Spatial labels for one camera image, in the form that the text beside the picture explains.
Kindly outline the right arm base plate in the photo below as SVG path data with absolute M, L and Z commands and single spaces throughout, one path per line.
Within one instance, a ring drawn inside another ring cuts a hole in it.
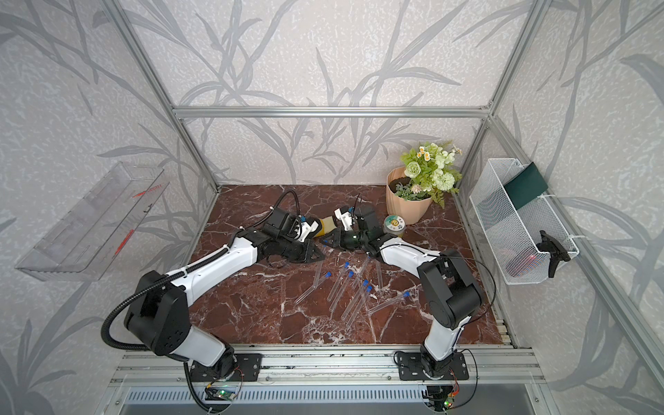
M 453 352 L 442 361 L 436 361 L 423 352 L 397 351 L 393 358 L 399 370 L 400 380 L 468 380 L 470 378 L 465 358 L 459 351 Z

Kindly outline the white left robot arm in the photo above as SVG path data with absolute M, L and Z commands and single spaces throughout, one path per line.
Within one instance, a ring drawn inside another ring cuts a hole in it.
M 302 219 L 277 209 L 260 228 L 242 228 L 221 249 L 176 271 L 146 273 L 138 297 L 128 304 L 124 326 L 140 346 L 157 356 L 192 361 L 226 376 L 236 367 L 230 344 L 201 330 L 190 307 L 204 294 L 263 259 L 278 256 L 292 264 L 324 259 L 313 241 L 323 231 L 318 219 Z

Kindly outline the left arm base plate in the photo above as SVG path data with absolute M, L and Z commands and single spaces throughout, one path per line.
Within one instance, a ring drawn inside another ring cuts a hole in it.
M 213 367 L 206 367 L 194 361 L 190 367 L 190 380 L 211 382 L 213 380 L 256 382 L 262 363 L 262 354 L 235 354 Z

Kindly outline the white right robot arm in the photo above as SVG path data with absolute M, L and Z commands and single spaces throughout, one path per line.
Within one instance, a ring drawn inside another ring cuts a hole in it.
M 363 251 L 419 279 L 434 318 L 420 349 L 421 361 L 430 373 L 441 370 L 456 352 L 465 325 L 482 306 L 481 287 L 466 259 L 456 250 L 424 249 L 387 233 L 368 204 L 337 209 L 332 221 L 334 228 L 323 236 L 324 245 Z

